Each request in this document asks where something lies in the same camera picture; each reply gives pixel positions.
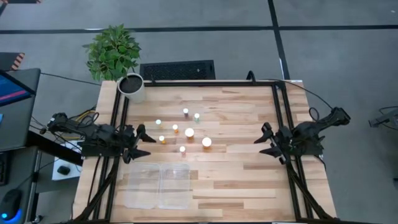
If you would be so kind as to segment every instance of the plastic lid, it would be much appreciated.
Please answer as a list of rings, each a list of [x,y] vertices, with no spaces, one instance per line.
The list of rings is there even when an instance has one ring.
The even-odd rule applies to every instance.
[[[162,164],[159,208],[187,209],[192,198],[190,181],[187,164]]]
[[[128,208],[151,209],[157,205],[160,167],[157,164],[132,162],[124,204]]]

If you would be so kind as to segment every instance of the black mouse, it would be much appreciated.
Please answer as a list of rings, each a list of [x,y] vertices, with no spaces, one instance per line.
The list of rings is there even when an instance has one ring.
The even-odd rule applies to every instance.
[[[8,221],[17,215],[22,192],[18,189],[8,191],[0,203],[0,217]]]

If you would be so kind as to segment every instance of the wooden tabletop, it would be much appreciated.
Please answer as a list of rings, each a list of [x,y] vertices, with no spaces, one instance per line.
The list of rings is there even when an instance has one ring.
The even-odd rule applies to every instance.
[[[289,84],[287,92],[295,125],[310,121],[305,92]],[[114,82],[103,82],[97,104],[98,124],[110,123],[115,93]],[[285,166],[277,159],[259,153],[269,147],[269,142],[253,144],[261,136],[264,122],[270,122],[273,130],[278,130],[271,87],[146,87],[146,97],[141,104],[130,103],[126,123],[135,127],[144,124],[147,134],[156,140],[160,135],[165,136],[166,144],[159,140],[155,144],[141,142],[139,148],[152,154],[134,162],[188,164],[191,179],[189,208],[144,210],[125,206],[131,196],[127,184],[131,165],[121,162],[111,222],[294,220]],[[190,111],[188,119],[182,113],[184,108]],[[193,121],[194,113],[200,114],[199,123]],[[156,119],[162,120],[162,128],[155,124]],[[179,133],[173,132],[173,124],[179,126]],[[184,135],[186,128],[195,130],[191,141]],[[213,141],[210,149],[202,147],[204,137]],[[180,146],[187,148],[185,156],[179,153]],[[76,215],[86,207],[96,160],[89,158],[83,164],[73,206]],[[302,160],[309,191],[326,212],[335,216],[323,164],[313,156],[303,156]],[[297,192],[305,217],[302,195],[298,189]],[[104,215],[106,198],[107,195],[103,197],[100,217]]]

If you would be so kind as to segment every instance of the small cylinder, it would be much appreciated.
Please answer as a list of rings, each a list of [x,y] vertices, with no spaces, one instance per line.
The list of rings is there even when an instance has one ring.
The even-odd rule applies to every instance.
[[[160,141],[162,144],[166,144],[166,140],[164,139],[164,136],[159,136],[159,141]]]
[[[188,109],[184,108],[184,110],[182,110],[182,112],[184,112],[184,117],[188,117]]]
[[[155,123],[158,125],[158,127],[162,127],[162,121],[161,120],[159,120],[159,119],[157,119],[156,121],[155,121]]]
[[[183,147],[183,146],[180,147],[180,152],[181,152],[182,154],[187,153],[187,152],[185,151],[185,147]]]
[[[195,115],[193,115],[193,119],[195,120],[195,122],[199,122],[199,117],[200,115],[198,113],[195,113]]]
[[[210,146],[211,146],[211,139],[208,138],[208,137],[205,137],[205,138],[201,141],[201,143],[203,144],[203,147],[204,147],[205,149],[208,149],[208,148],[210,148]]]
[[[193,131],[193,129],[192,128],[187,128],[186,130],[185,130],[185,136],[188,138],[188,139],[193,139],[193,134],[194,134],[195,132]]]
[[[178,133],[178,125],[176,125],[176,124],[173,125],[173,130],[174,130],[174,133],[177,134]]]

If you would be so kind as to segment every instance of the monitor screen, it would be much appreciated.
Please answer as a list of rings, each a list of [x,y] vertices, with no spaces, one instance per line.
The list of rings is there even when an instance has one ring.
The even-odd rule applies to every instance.
[[[19,84],[18,81],[10,78],[8,74],[4,74],[4,72],[0,73],[0,106],[8,105],[32,96],[23,85]]]

